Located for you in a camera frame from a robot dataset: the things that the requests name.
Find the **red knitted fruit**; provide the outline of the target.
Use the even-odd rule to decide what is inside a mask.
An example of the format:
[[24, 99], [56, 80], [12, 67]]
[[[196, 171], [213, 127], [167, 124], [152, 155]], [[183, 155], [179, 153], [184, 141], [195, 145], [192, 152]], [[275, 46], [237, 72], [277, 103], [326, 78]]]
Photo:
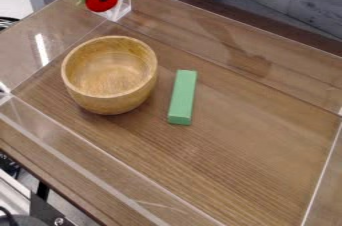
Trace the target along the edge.
[[77, 5], [84, 5], [92, 12], [105, 12], [112, 9], [117, 0], [77, 0]]

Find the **wooden bowl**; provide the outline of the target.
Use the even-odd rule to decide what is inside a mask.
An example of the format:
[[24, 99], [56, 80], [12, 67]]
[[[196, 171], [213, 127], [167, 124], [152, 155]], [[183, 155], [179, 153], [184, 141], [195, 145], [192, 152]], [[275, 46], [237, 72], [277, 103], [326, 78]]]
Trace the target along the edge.
[[94, 114], [117, 115], [147, 100], [157, 80], [157, 57], [139, 39], [102, 36], [68, 52], [60, 74], [81, 108]]

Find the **green rectangular block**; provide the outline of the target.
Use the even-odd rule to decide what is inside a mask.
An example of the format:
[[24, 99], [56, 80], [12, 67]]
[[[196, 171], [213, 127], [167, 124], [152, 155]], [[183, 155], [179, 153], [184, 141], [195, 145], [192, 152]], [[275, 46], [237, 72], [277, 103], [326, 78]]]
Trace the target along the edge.
[[189, 125], [196, 89], [197, 73], [191, 70], [177, 70], [173, 82], [167, 120], [171, 124]]

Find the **clear acrylic corner bracket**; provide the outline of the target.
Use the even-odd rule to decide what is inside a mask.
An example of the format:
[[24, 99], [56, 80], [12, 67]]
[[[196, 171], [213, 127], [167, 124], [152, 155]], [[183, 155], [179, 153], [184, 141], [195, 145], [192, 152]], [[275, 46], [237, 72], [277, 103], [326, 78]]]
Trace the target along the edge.
[[112, 22], [117, 22], [132, 9], [131, 0], [117, 0], [116, 6], [105, 12], [93, 12]]

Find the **clear acrylic enclosure wall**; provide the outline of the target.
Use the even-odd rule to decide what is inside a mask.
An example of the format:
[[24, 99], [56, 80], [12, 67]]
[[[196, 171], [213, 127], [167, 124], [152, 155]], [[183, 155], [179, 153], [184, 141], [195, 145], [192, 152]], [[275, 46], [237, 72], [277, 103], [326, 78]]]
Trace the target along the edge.
[[[342, 42], [205, 0], [131, 0], [112, 22], [56, 0], [0, 33], [0, 151], [104, 226], [342, 226]], [[68, 94], [68, 52], [143, 41], [153, 90], [94, 114]], [[189, 125], [167, 120], [197, 73]]]

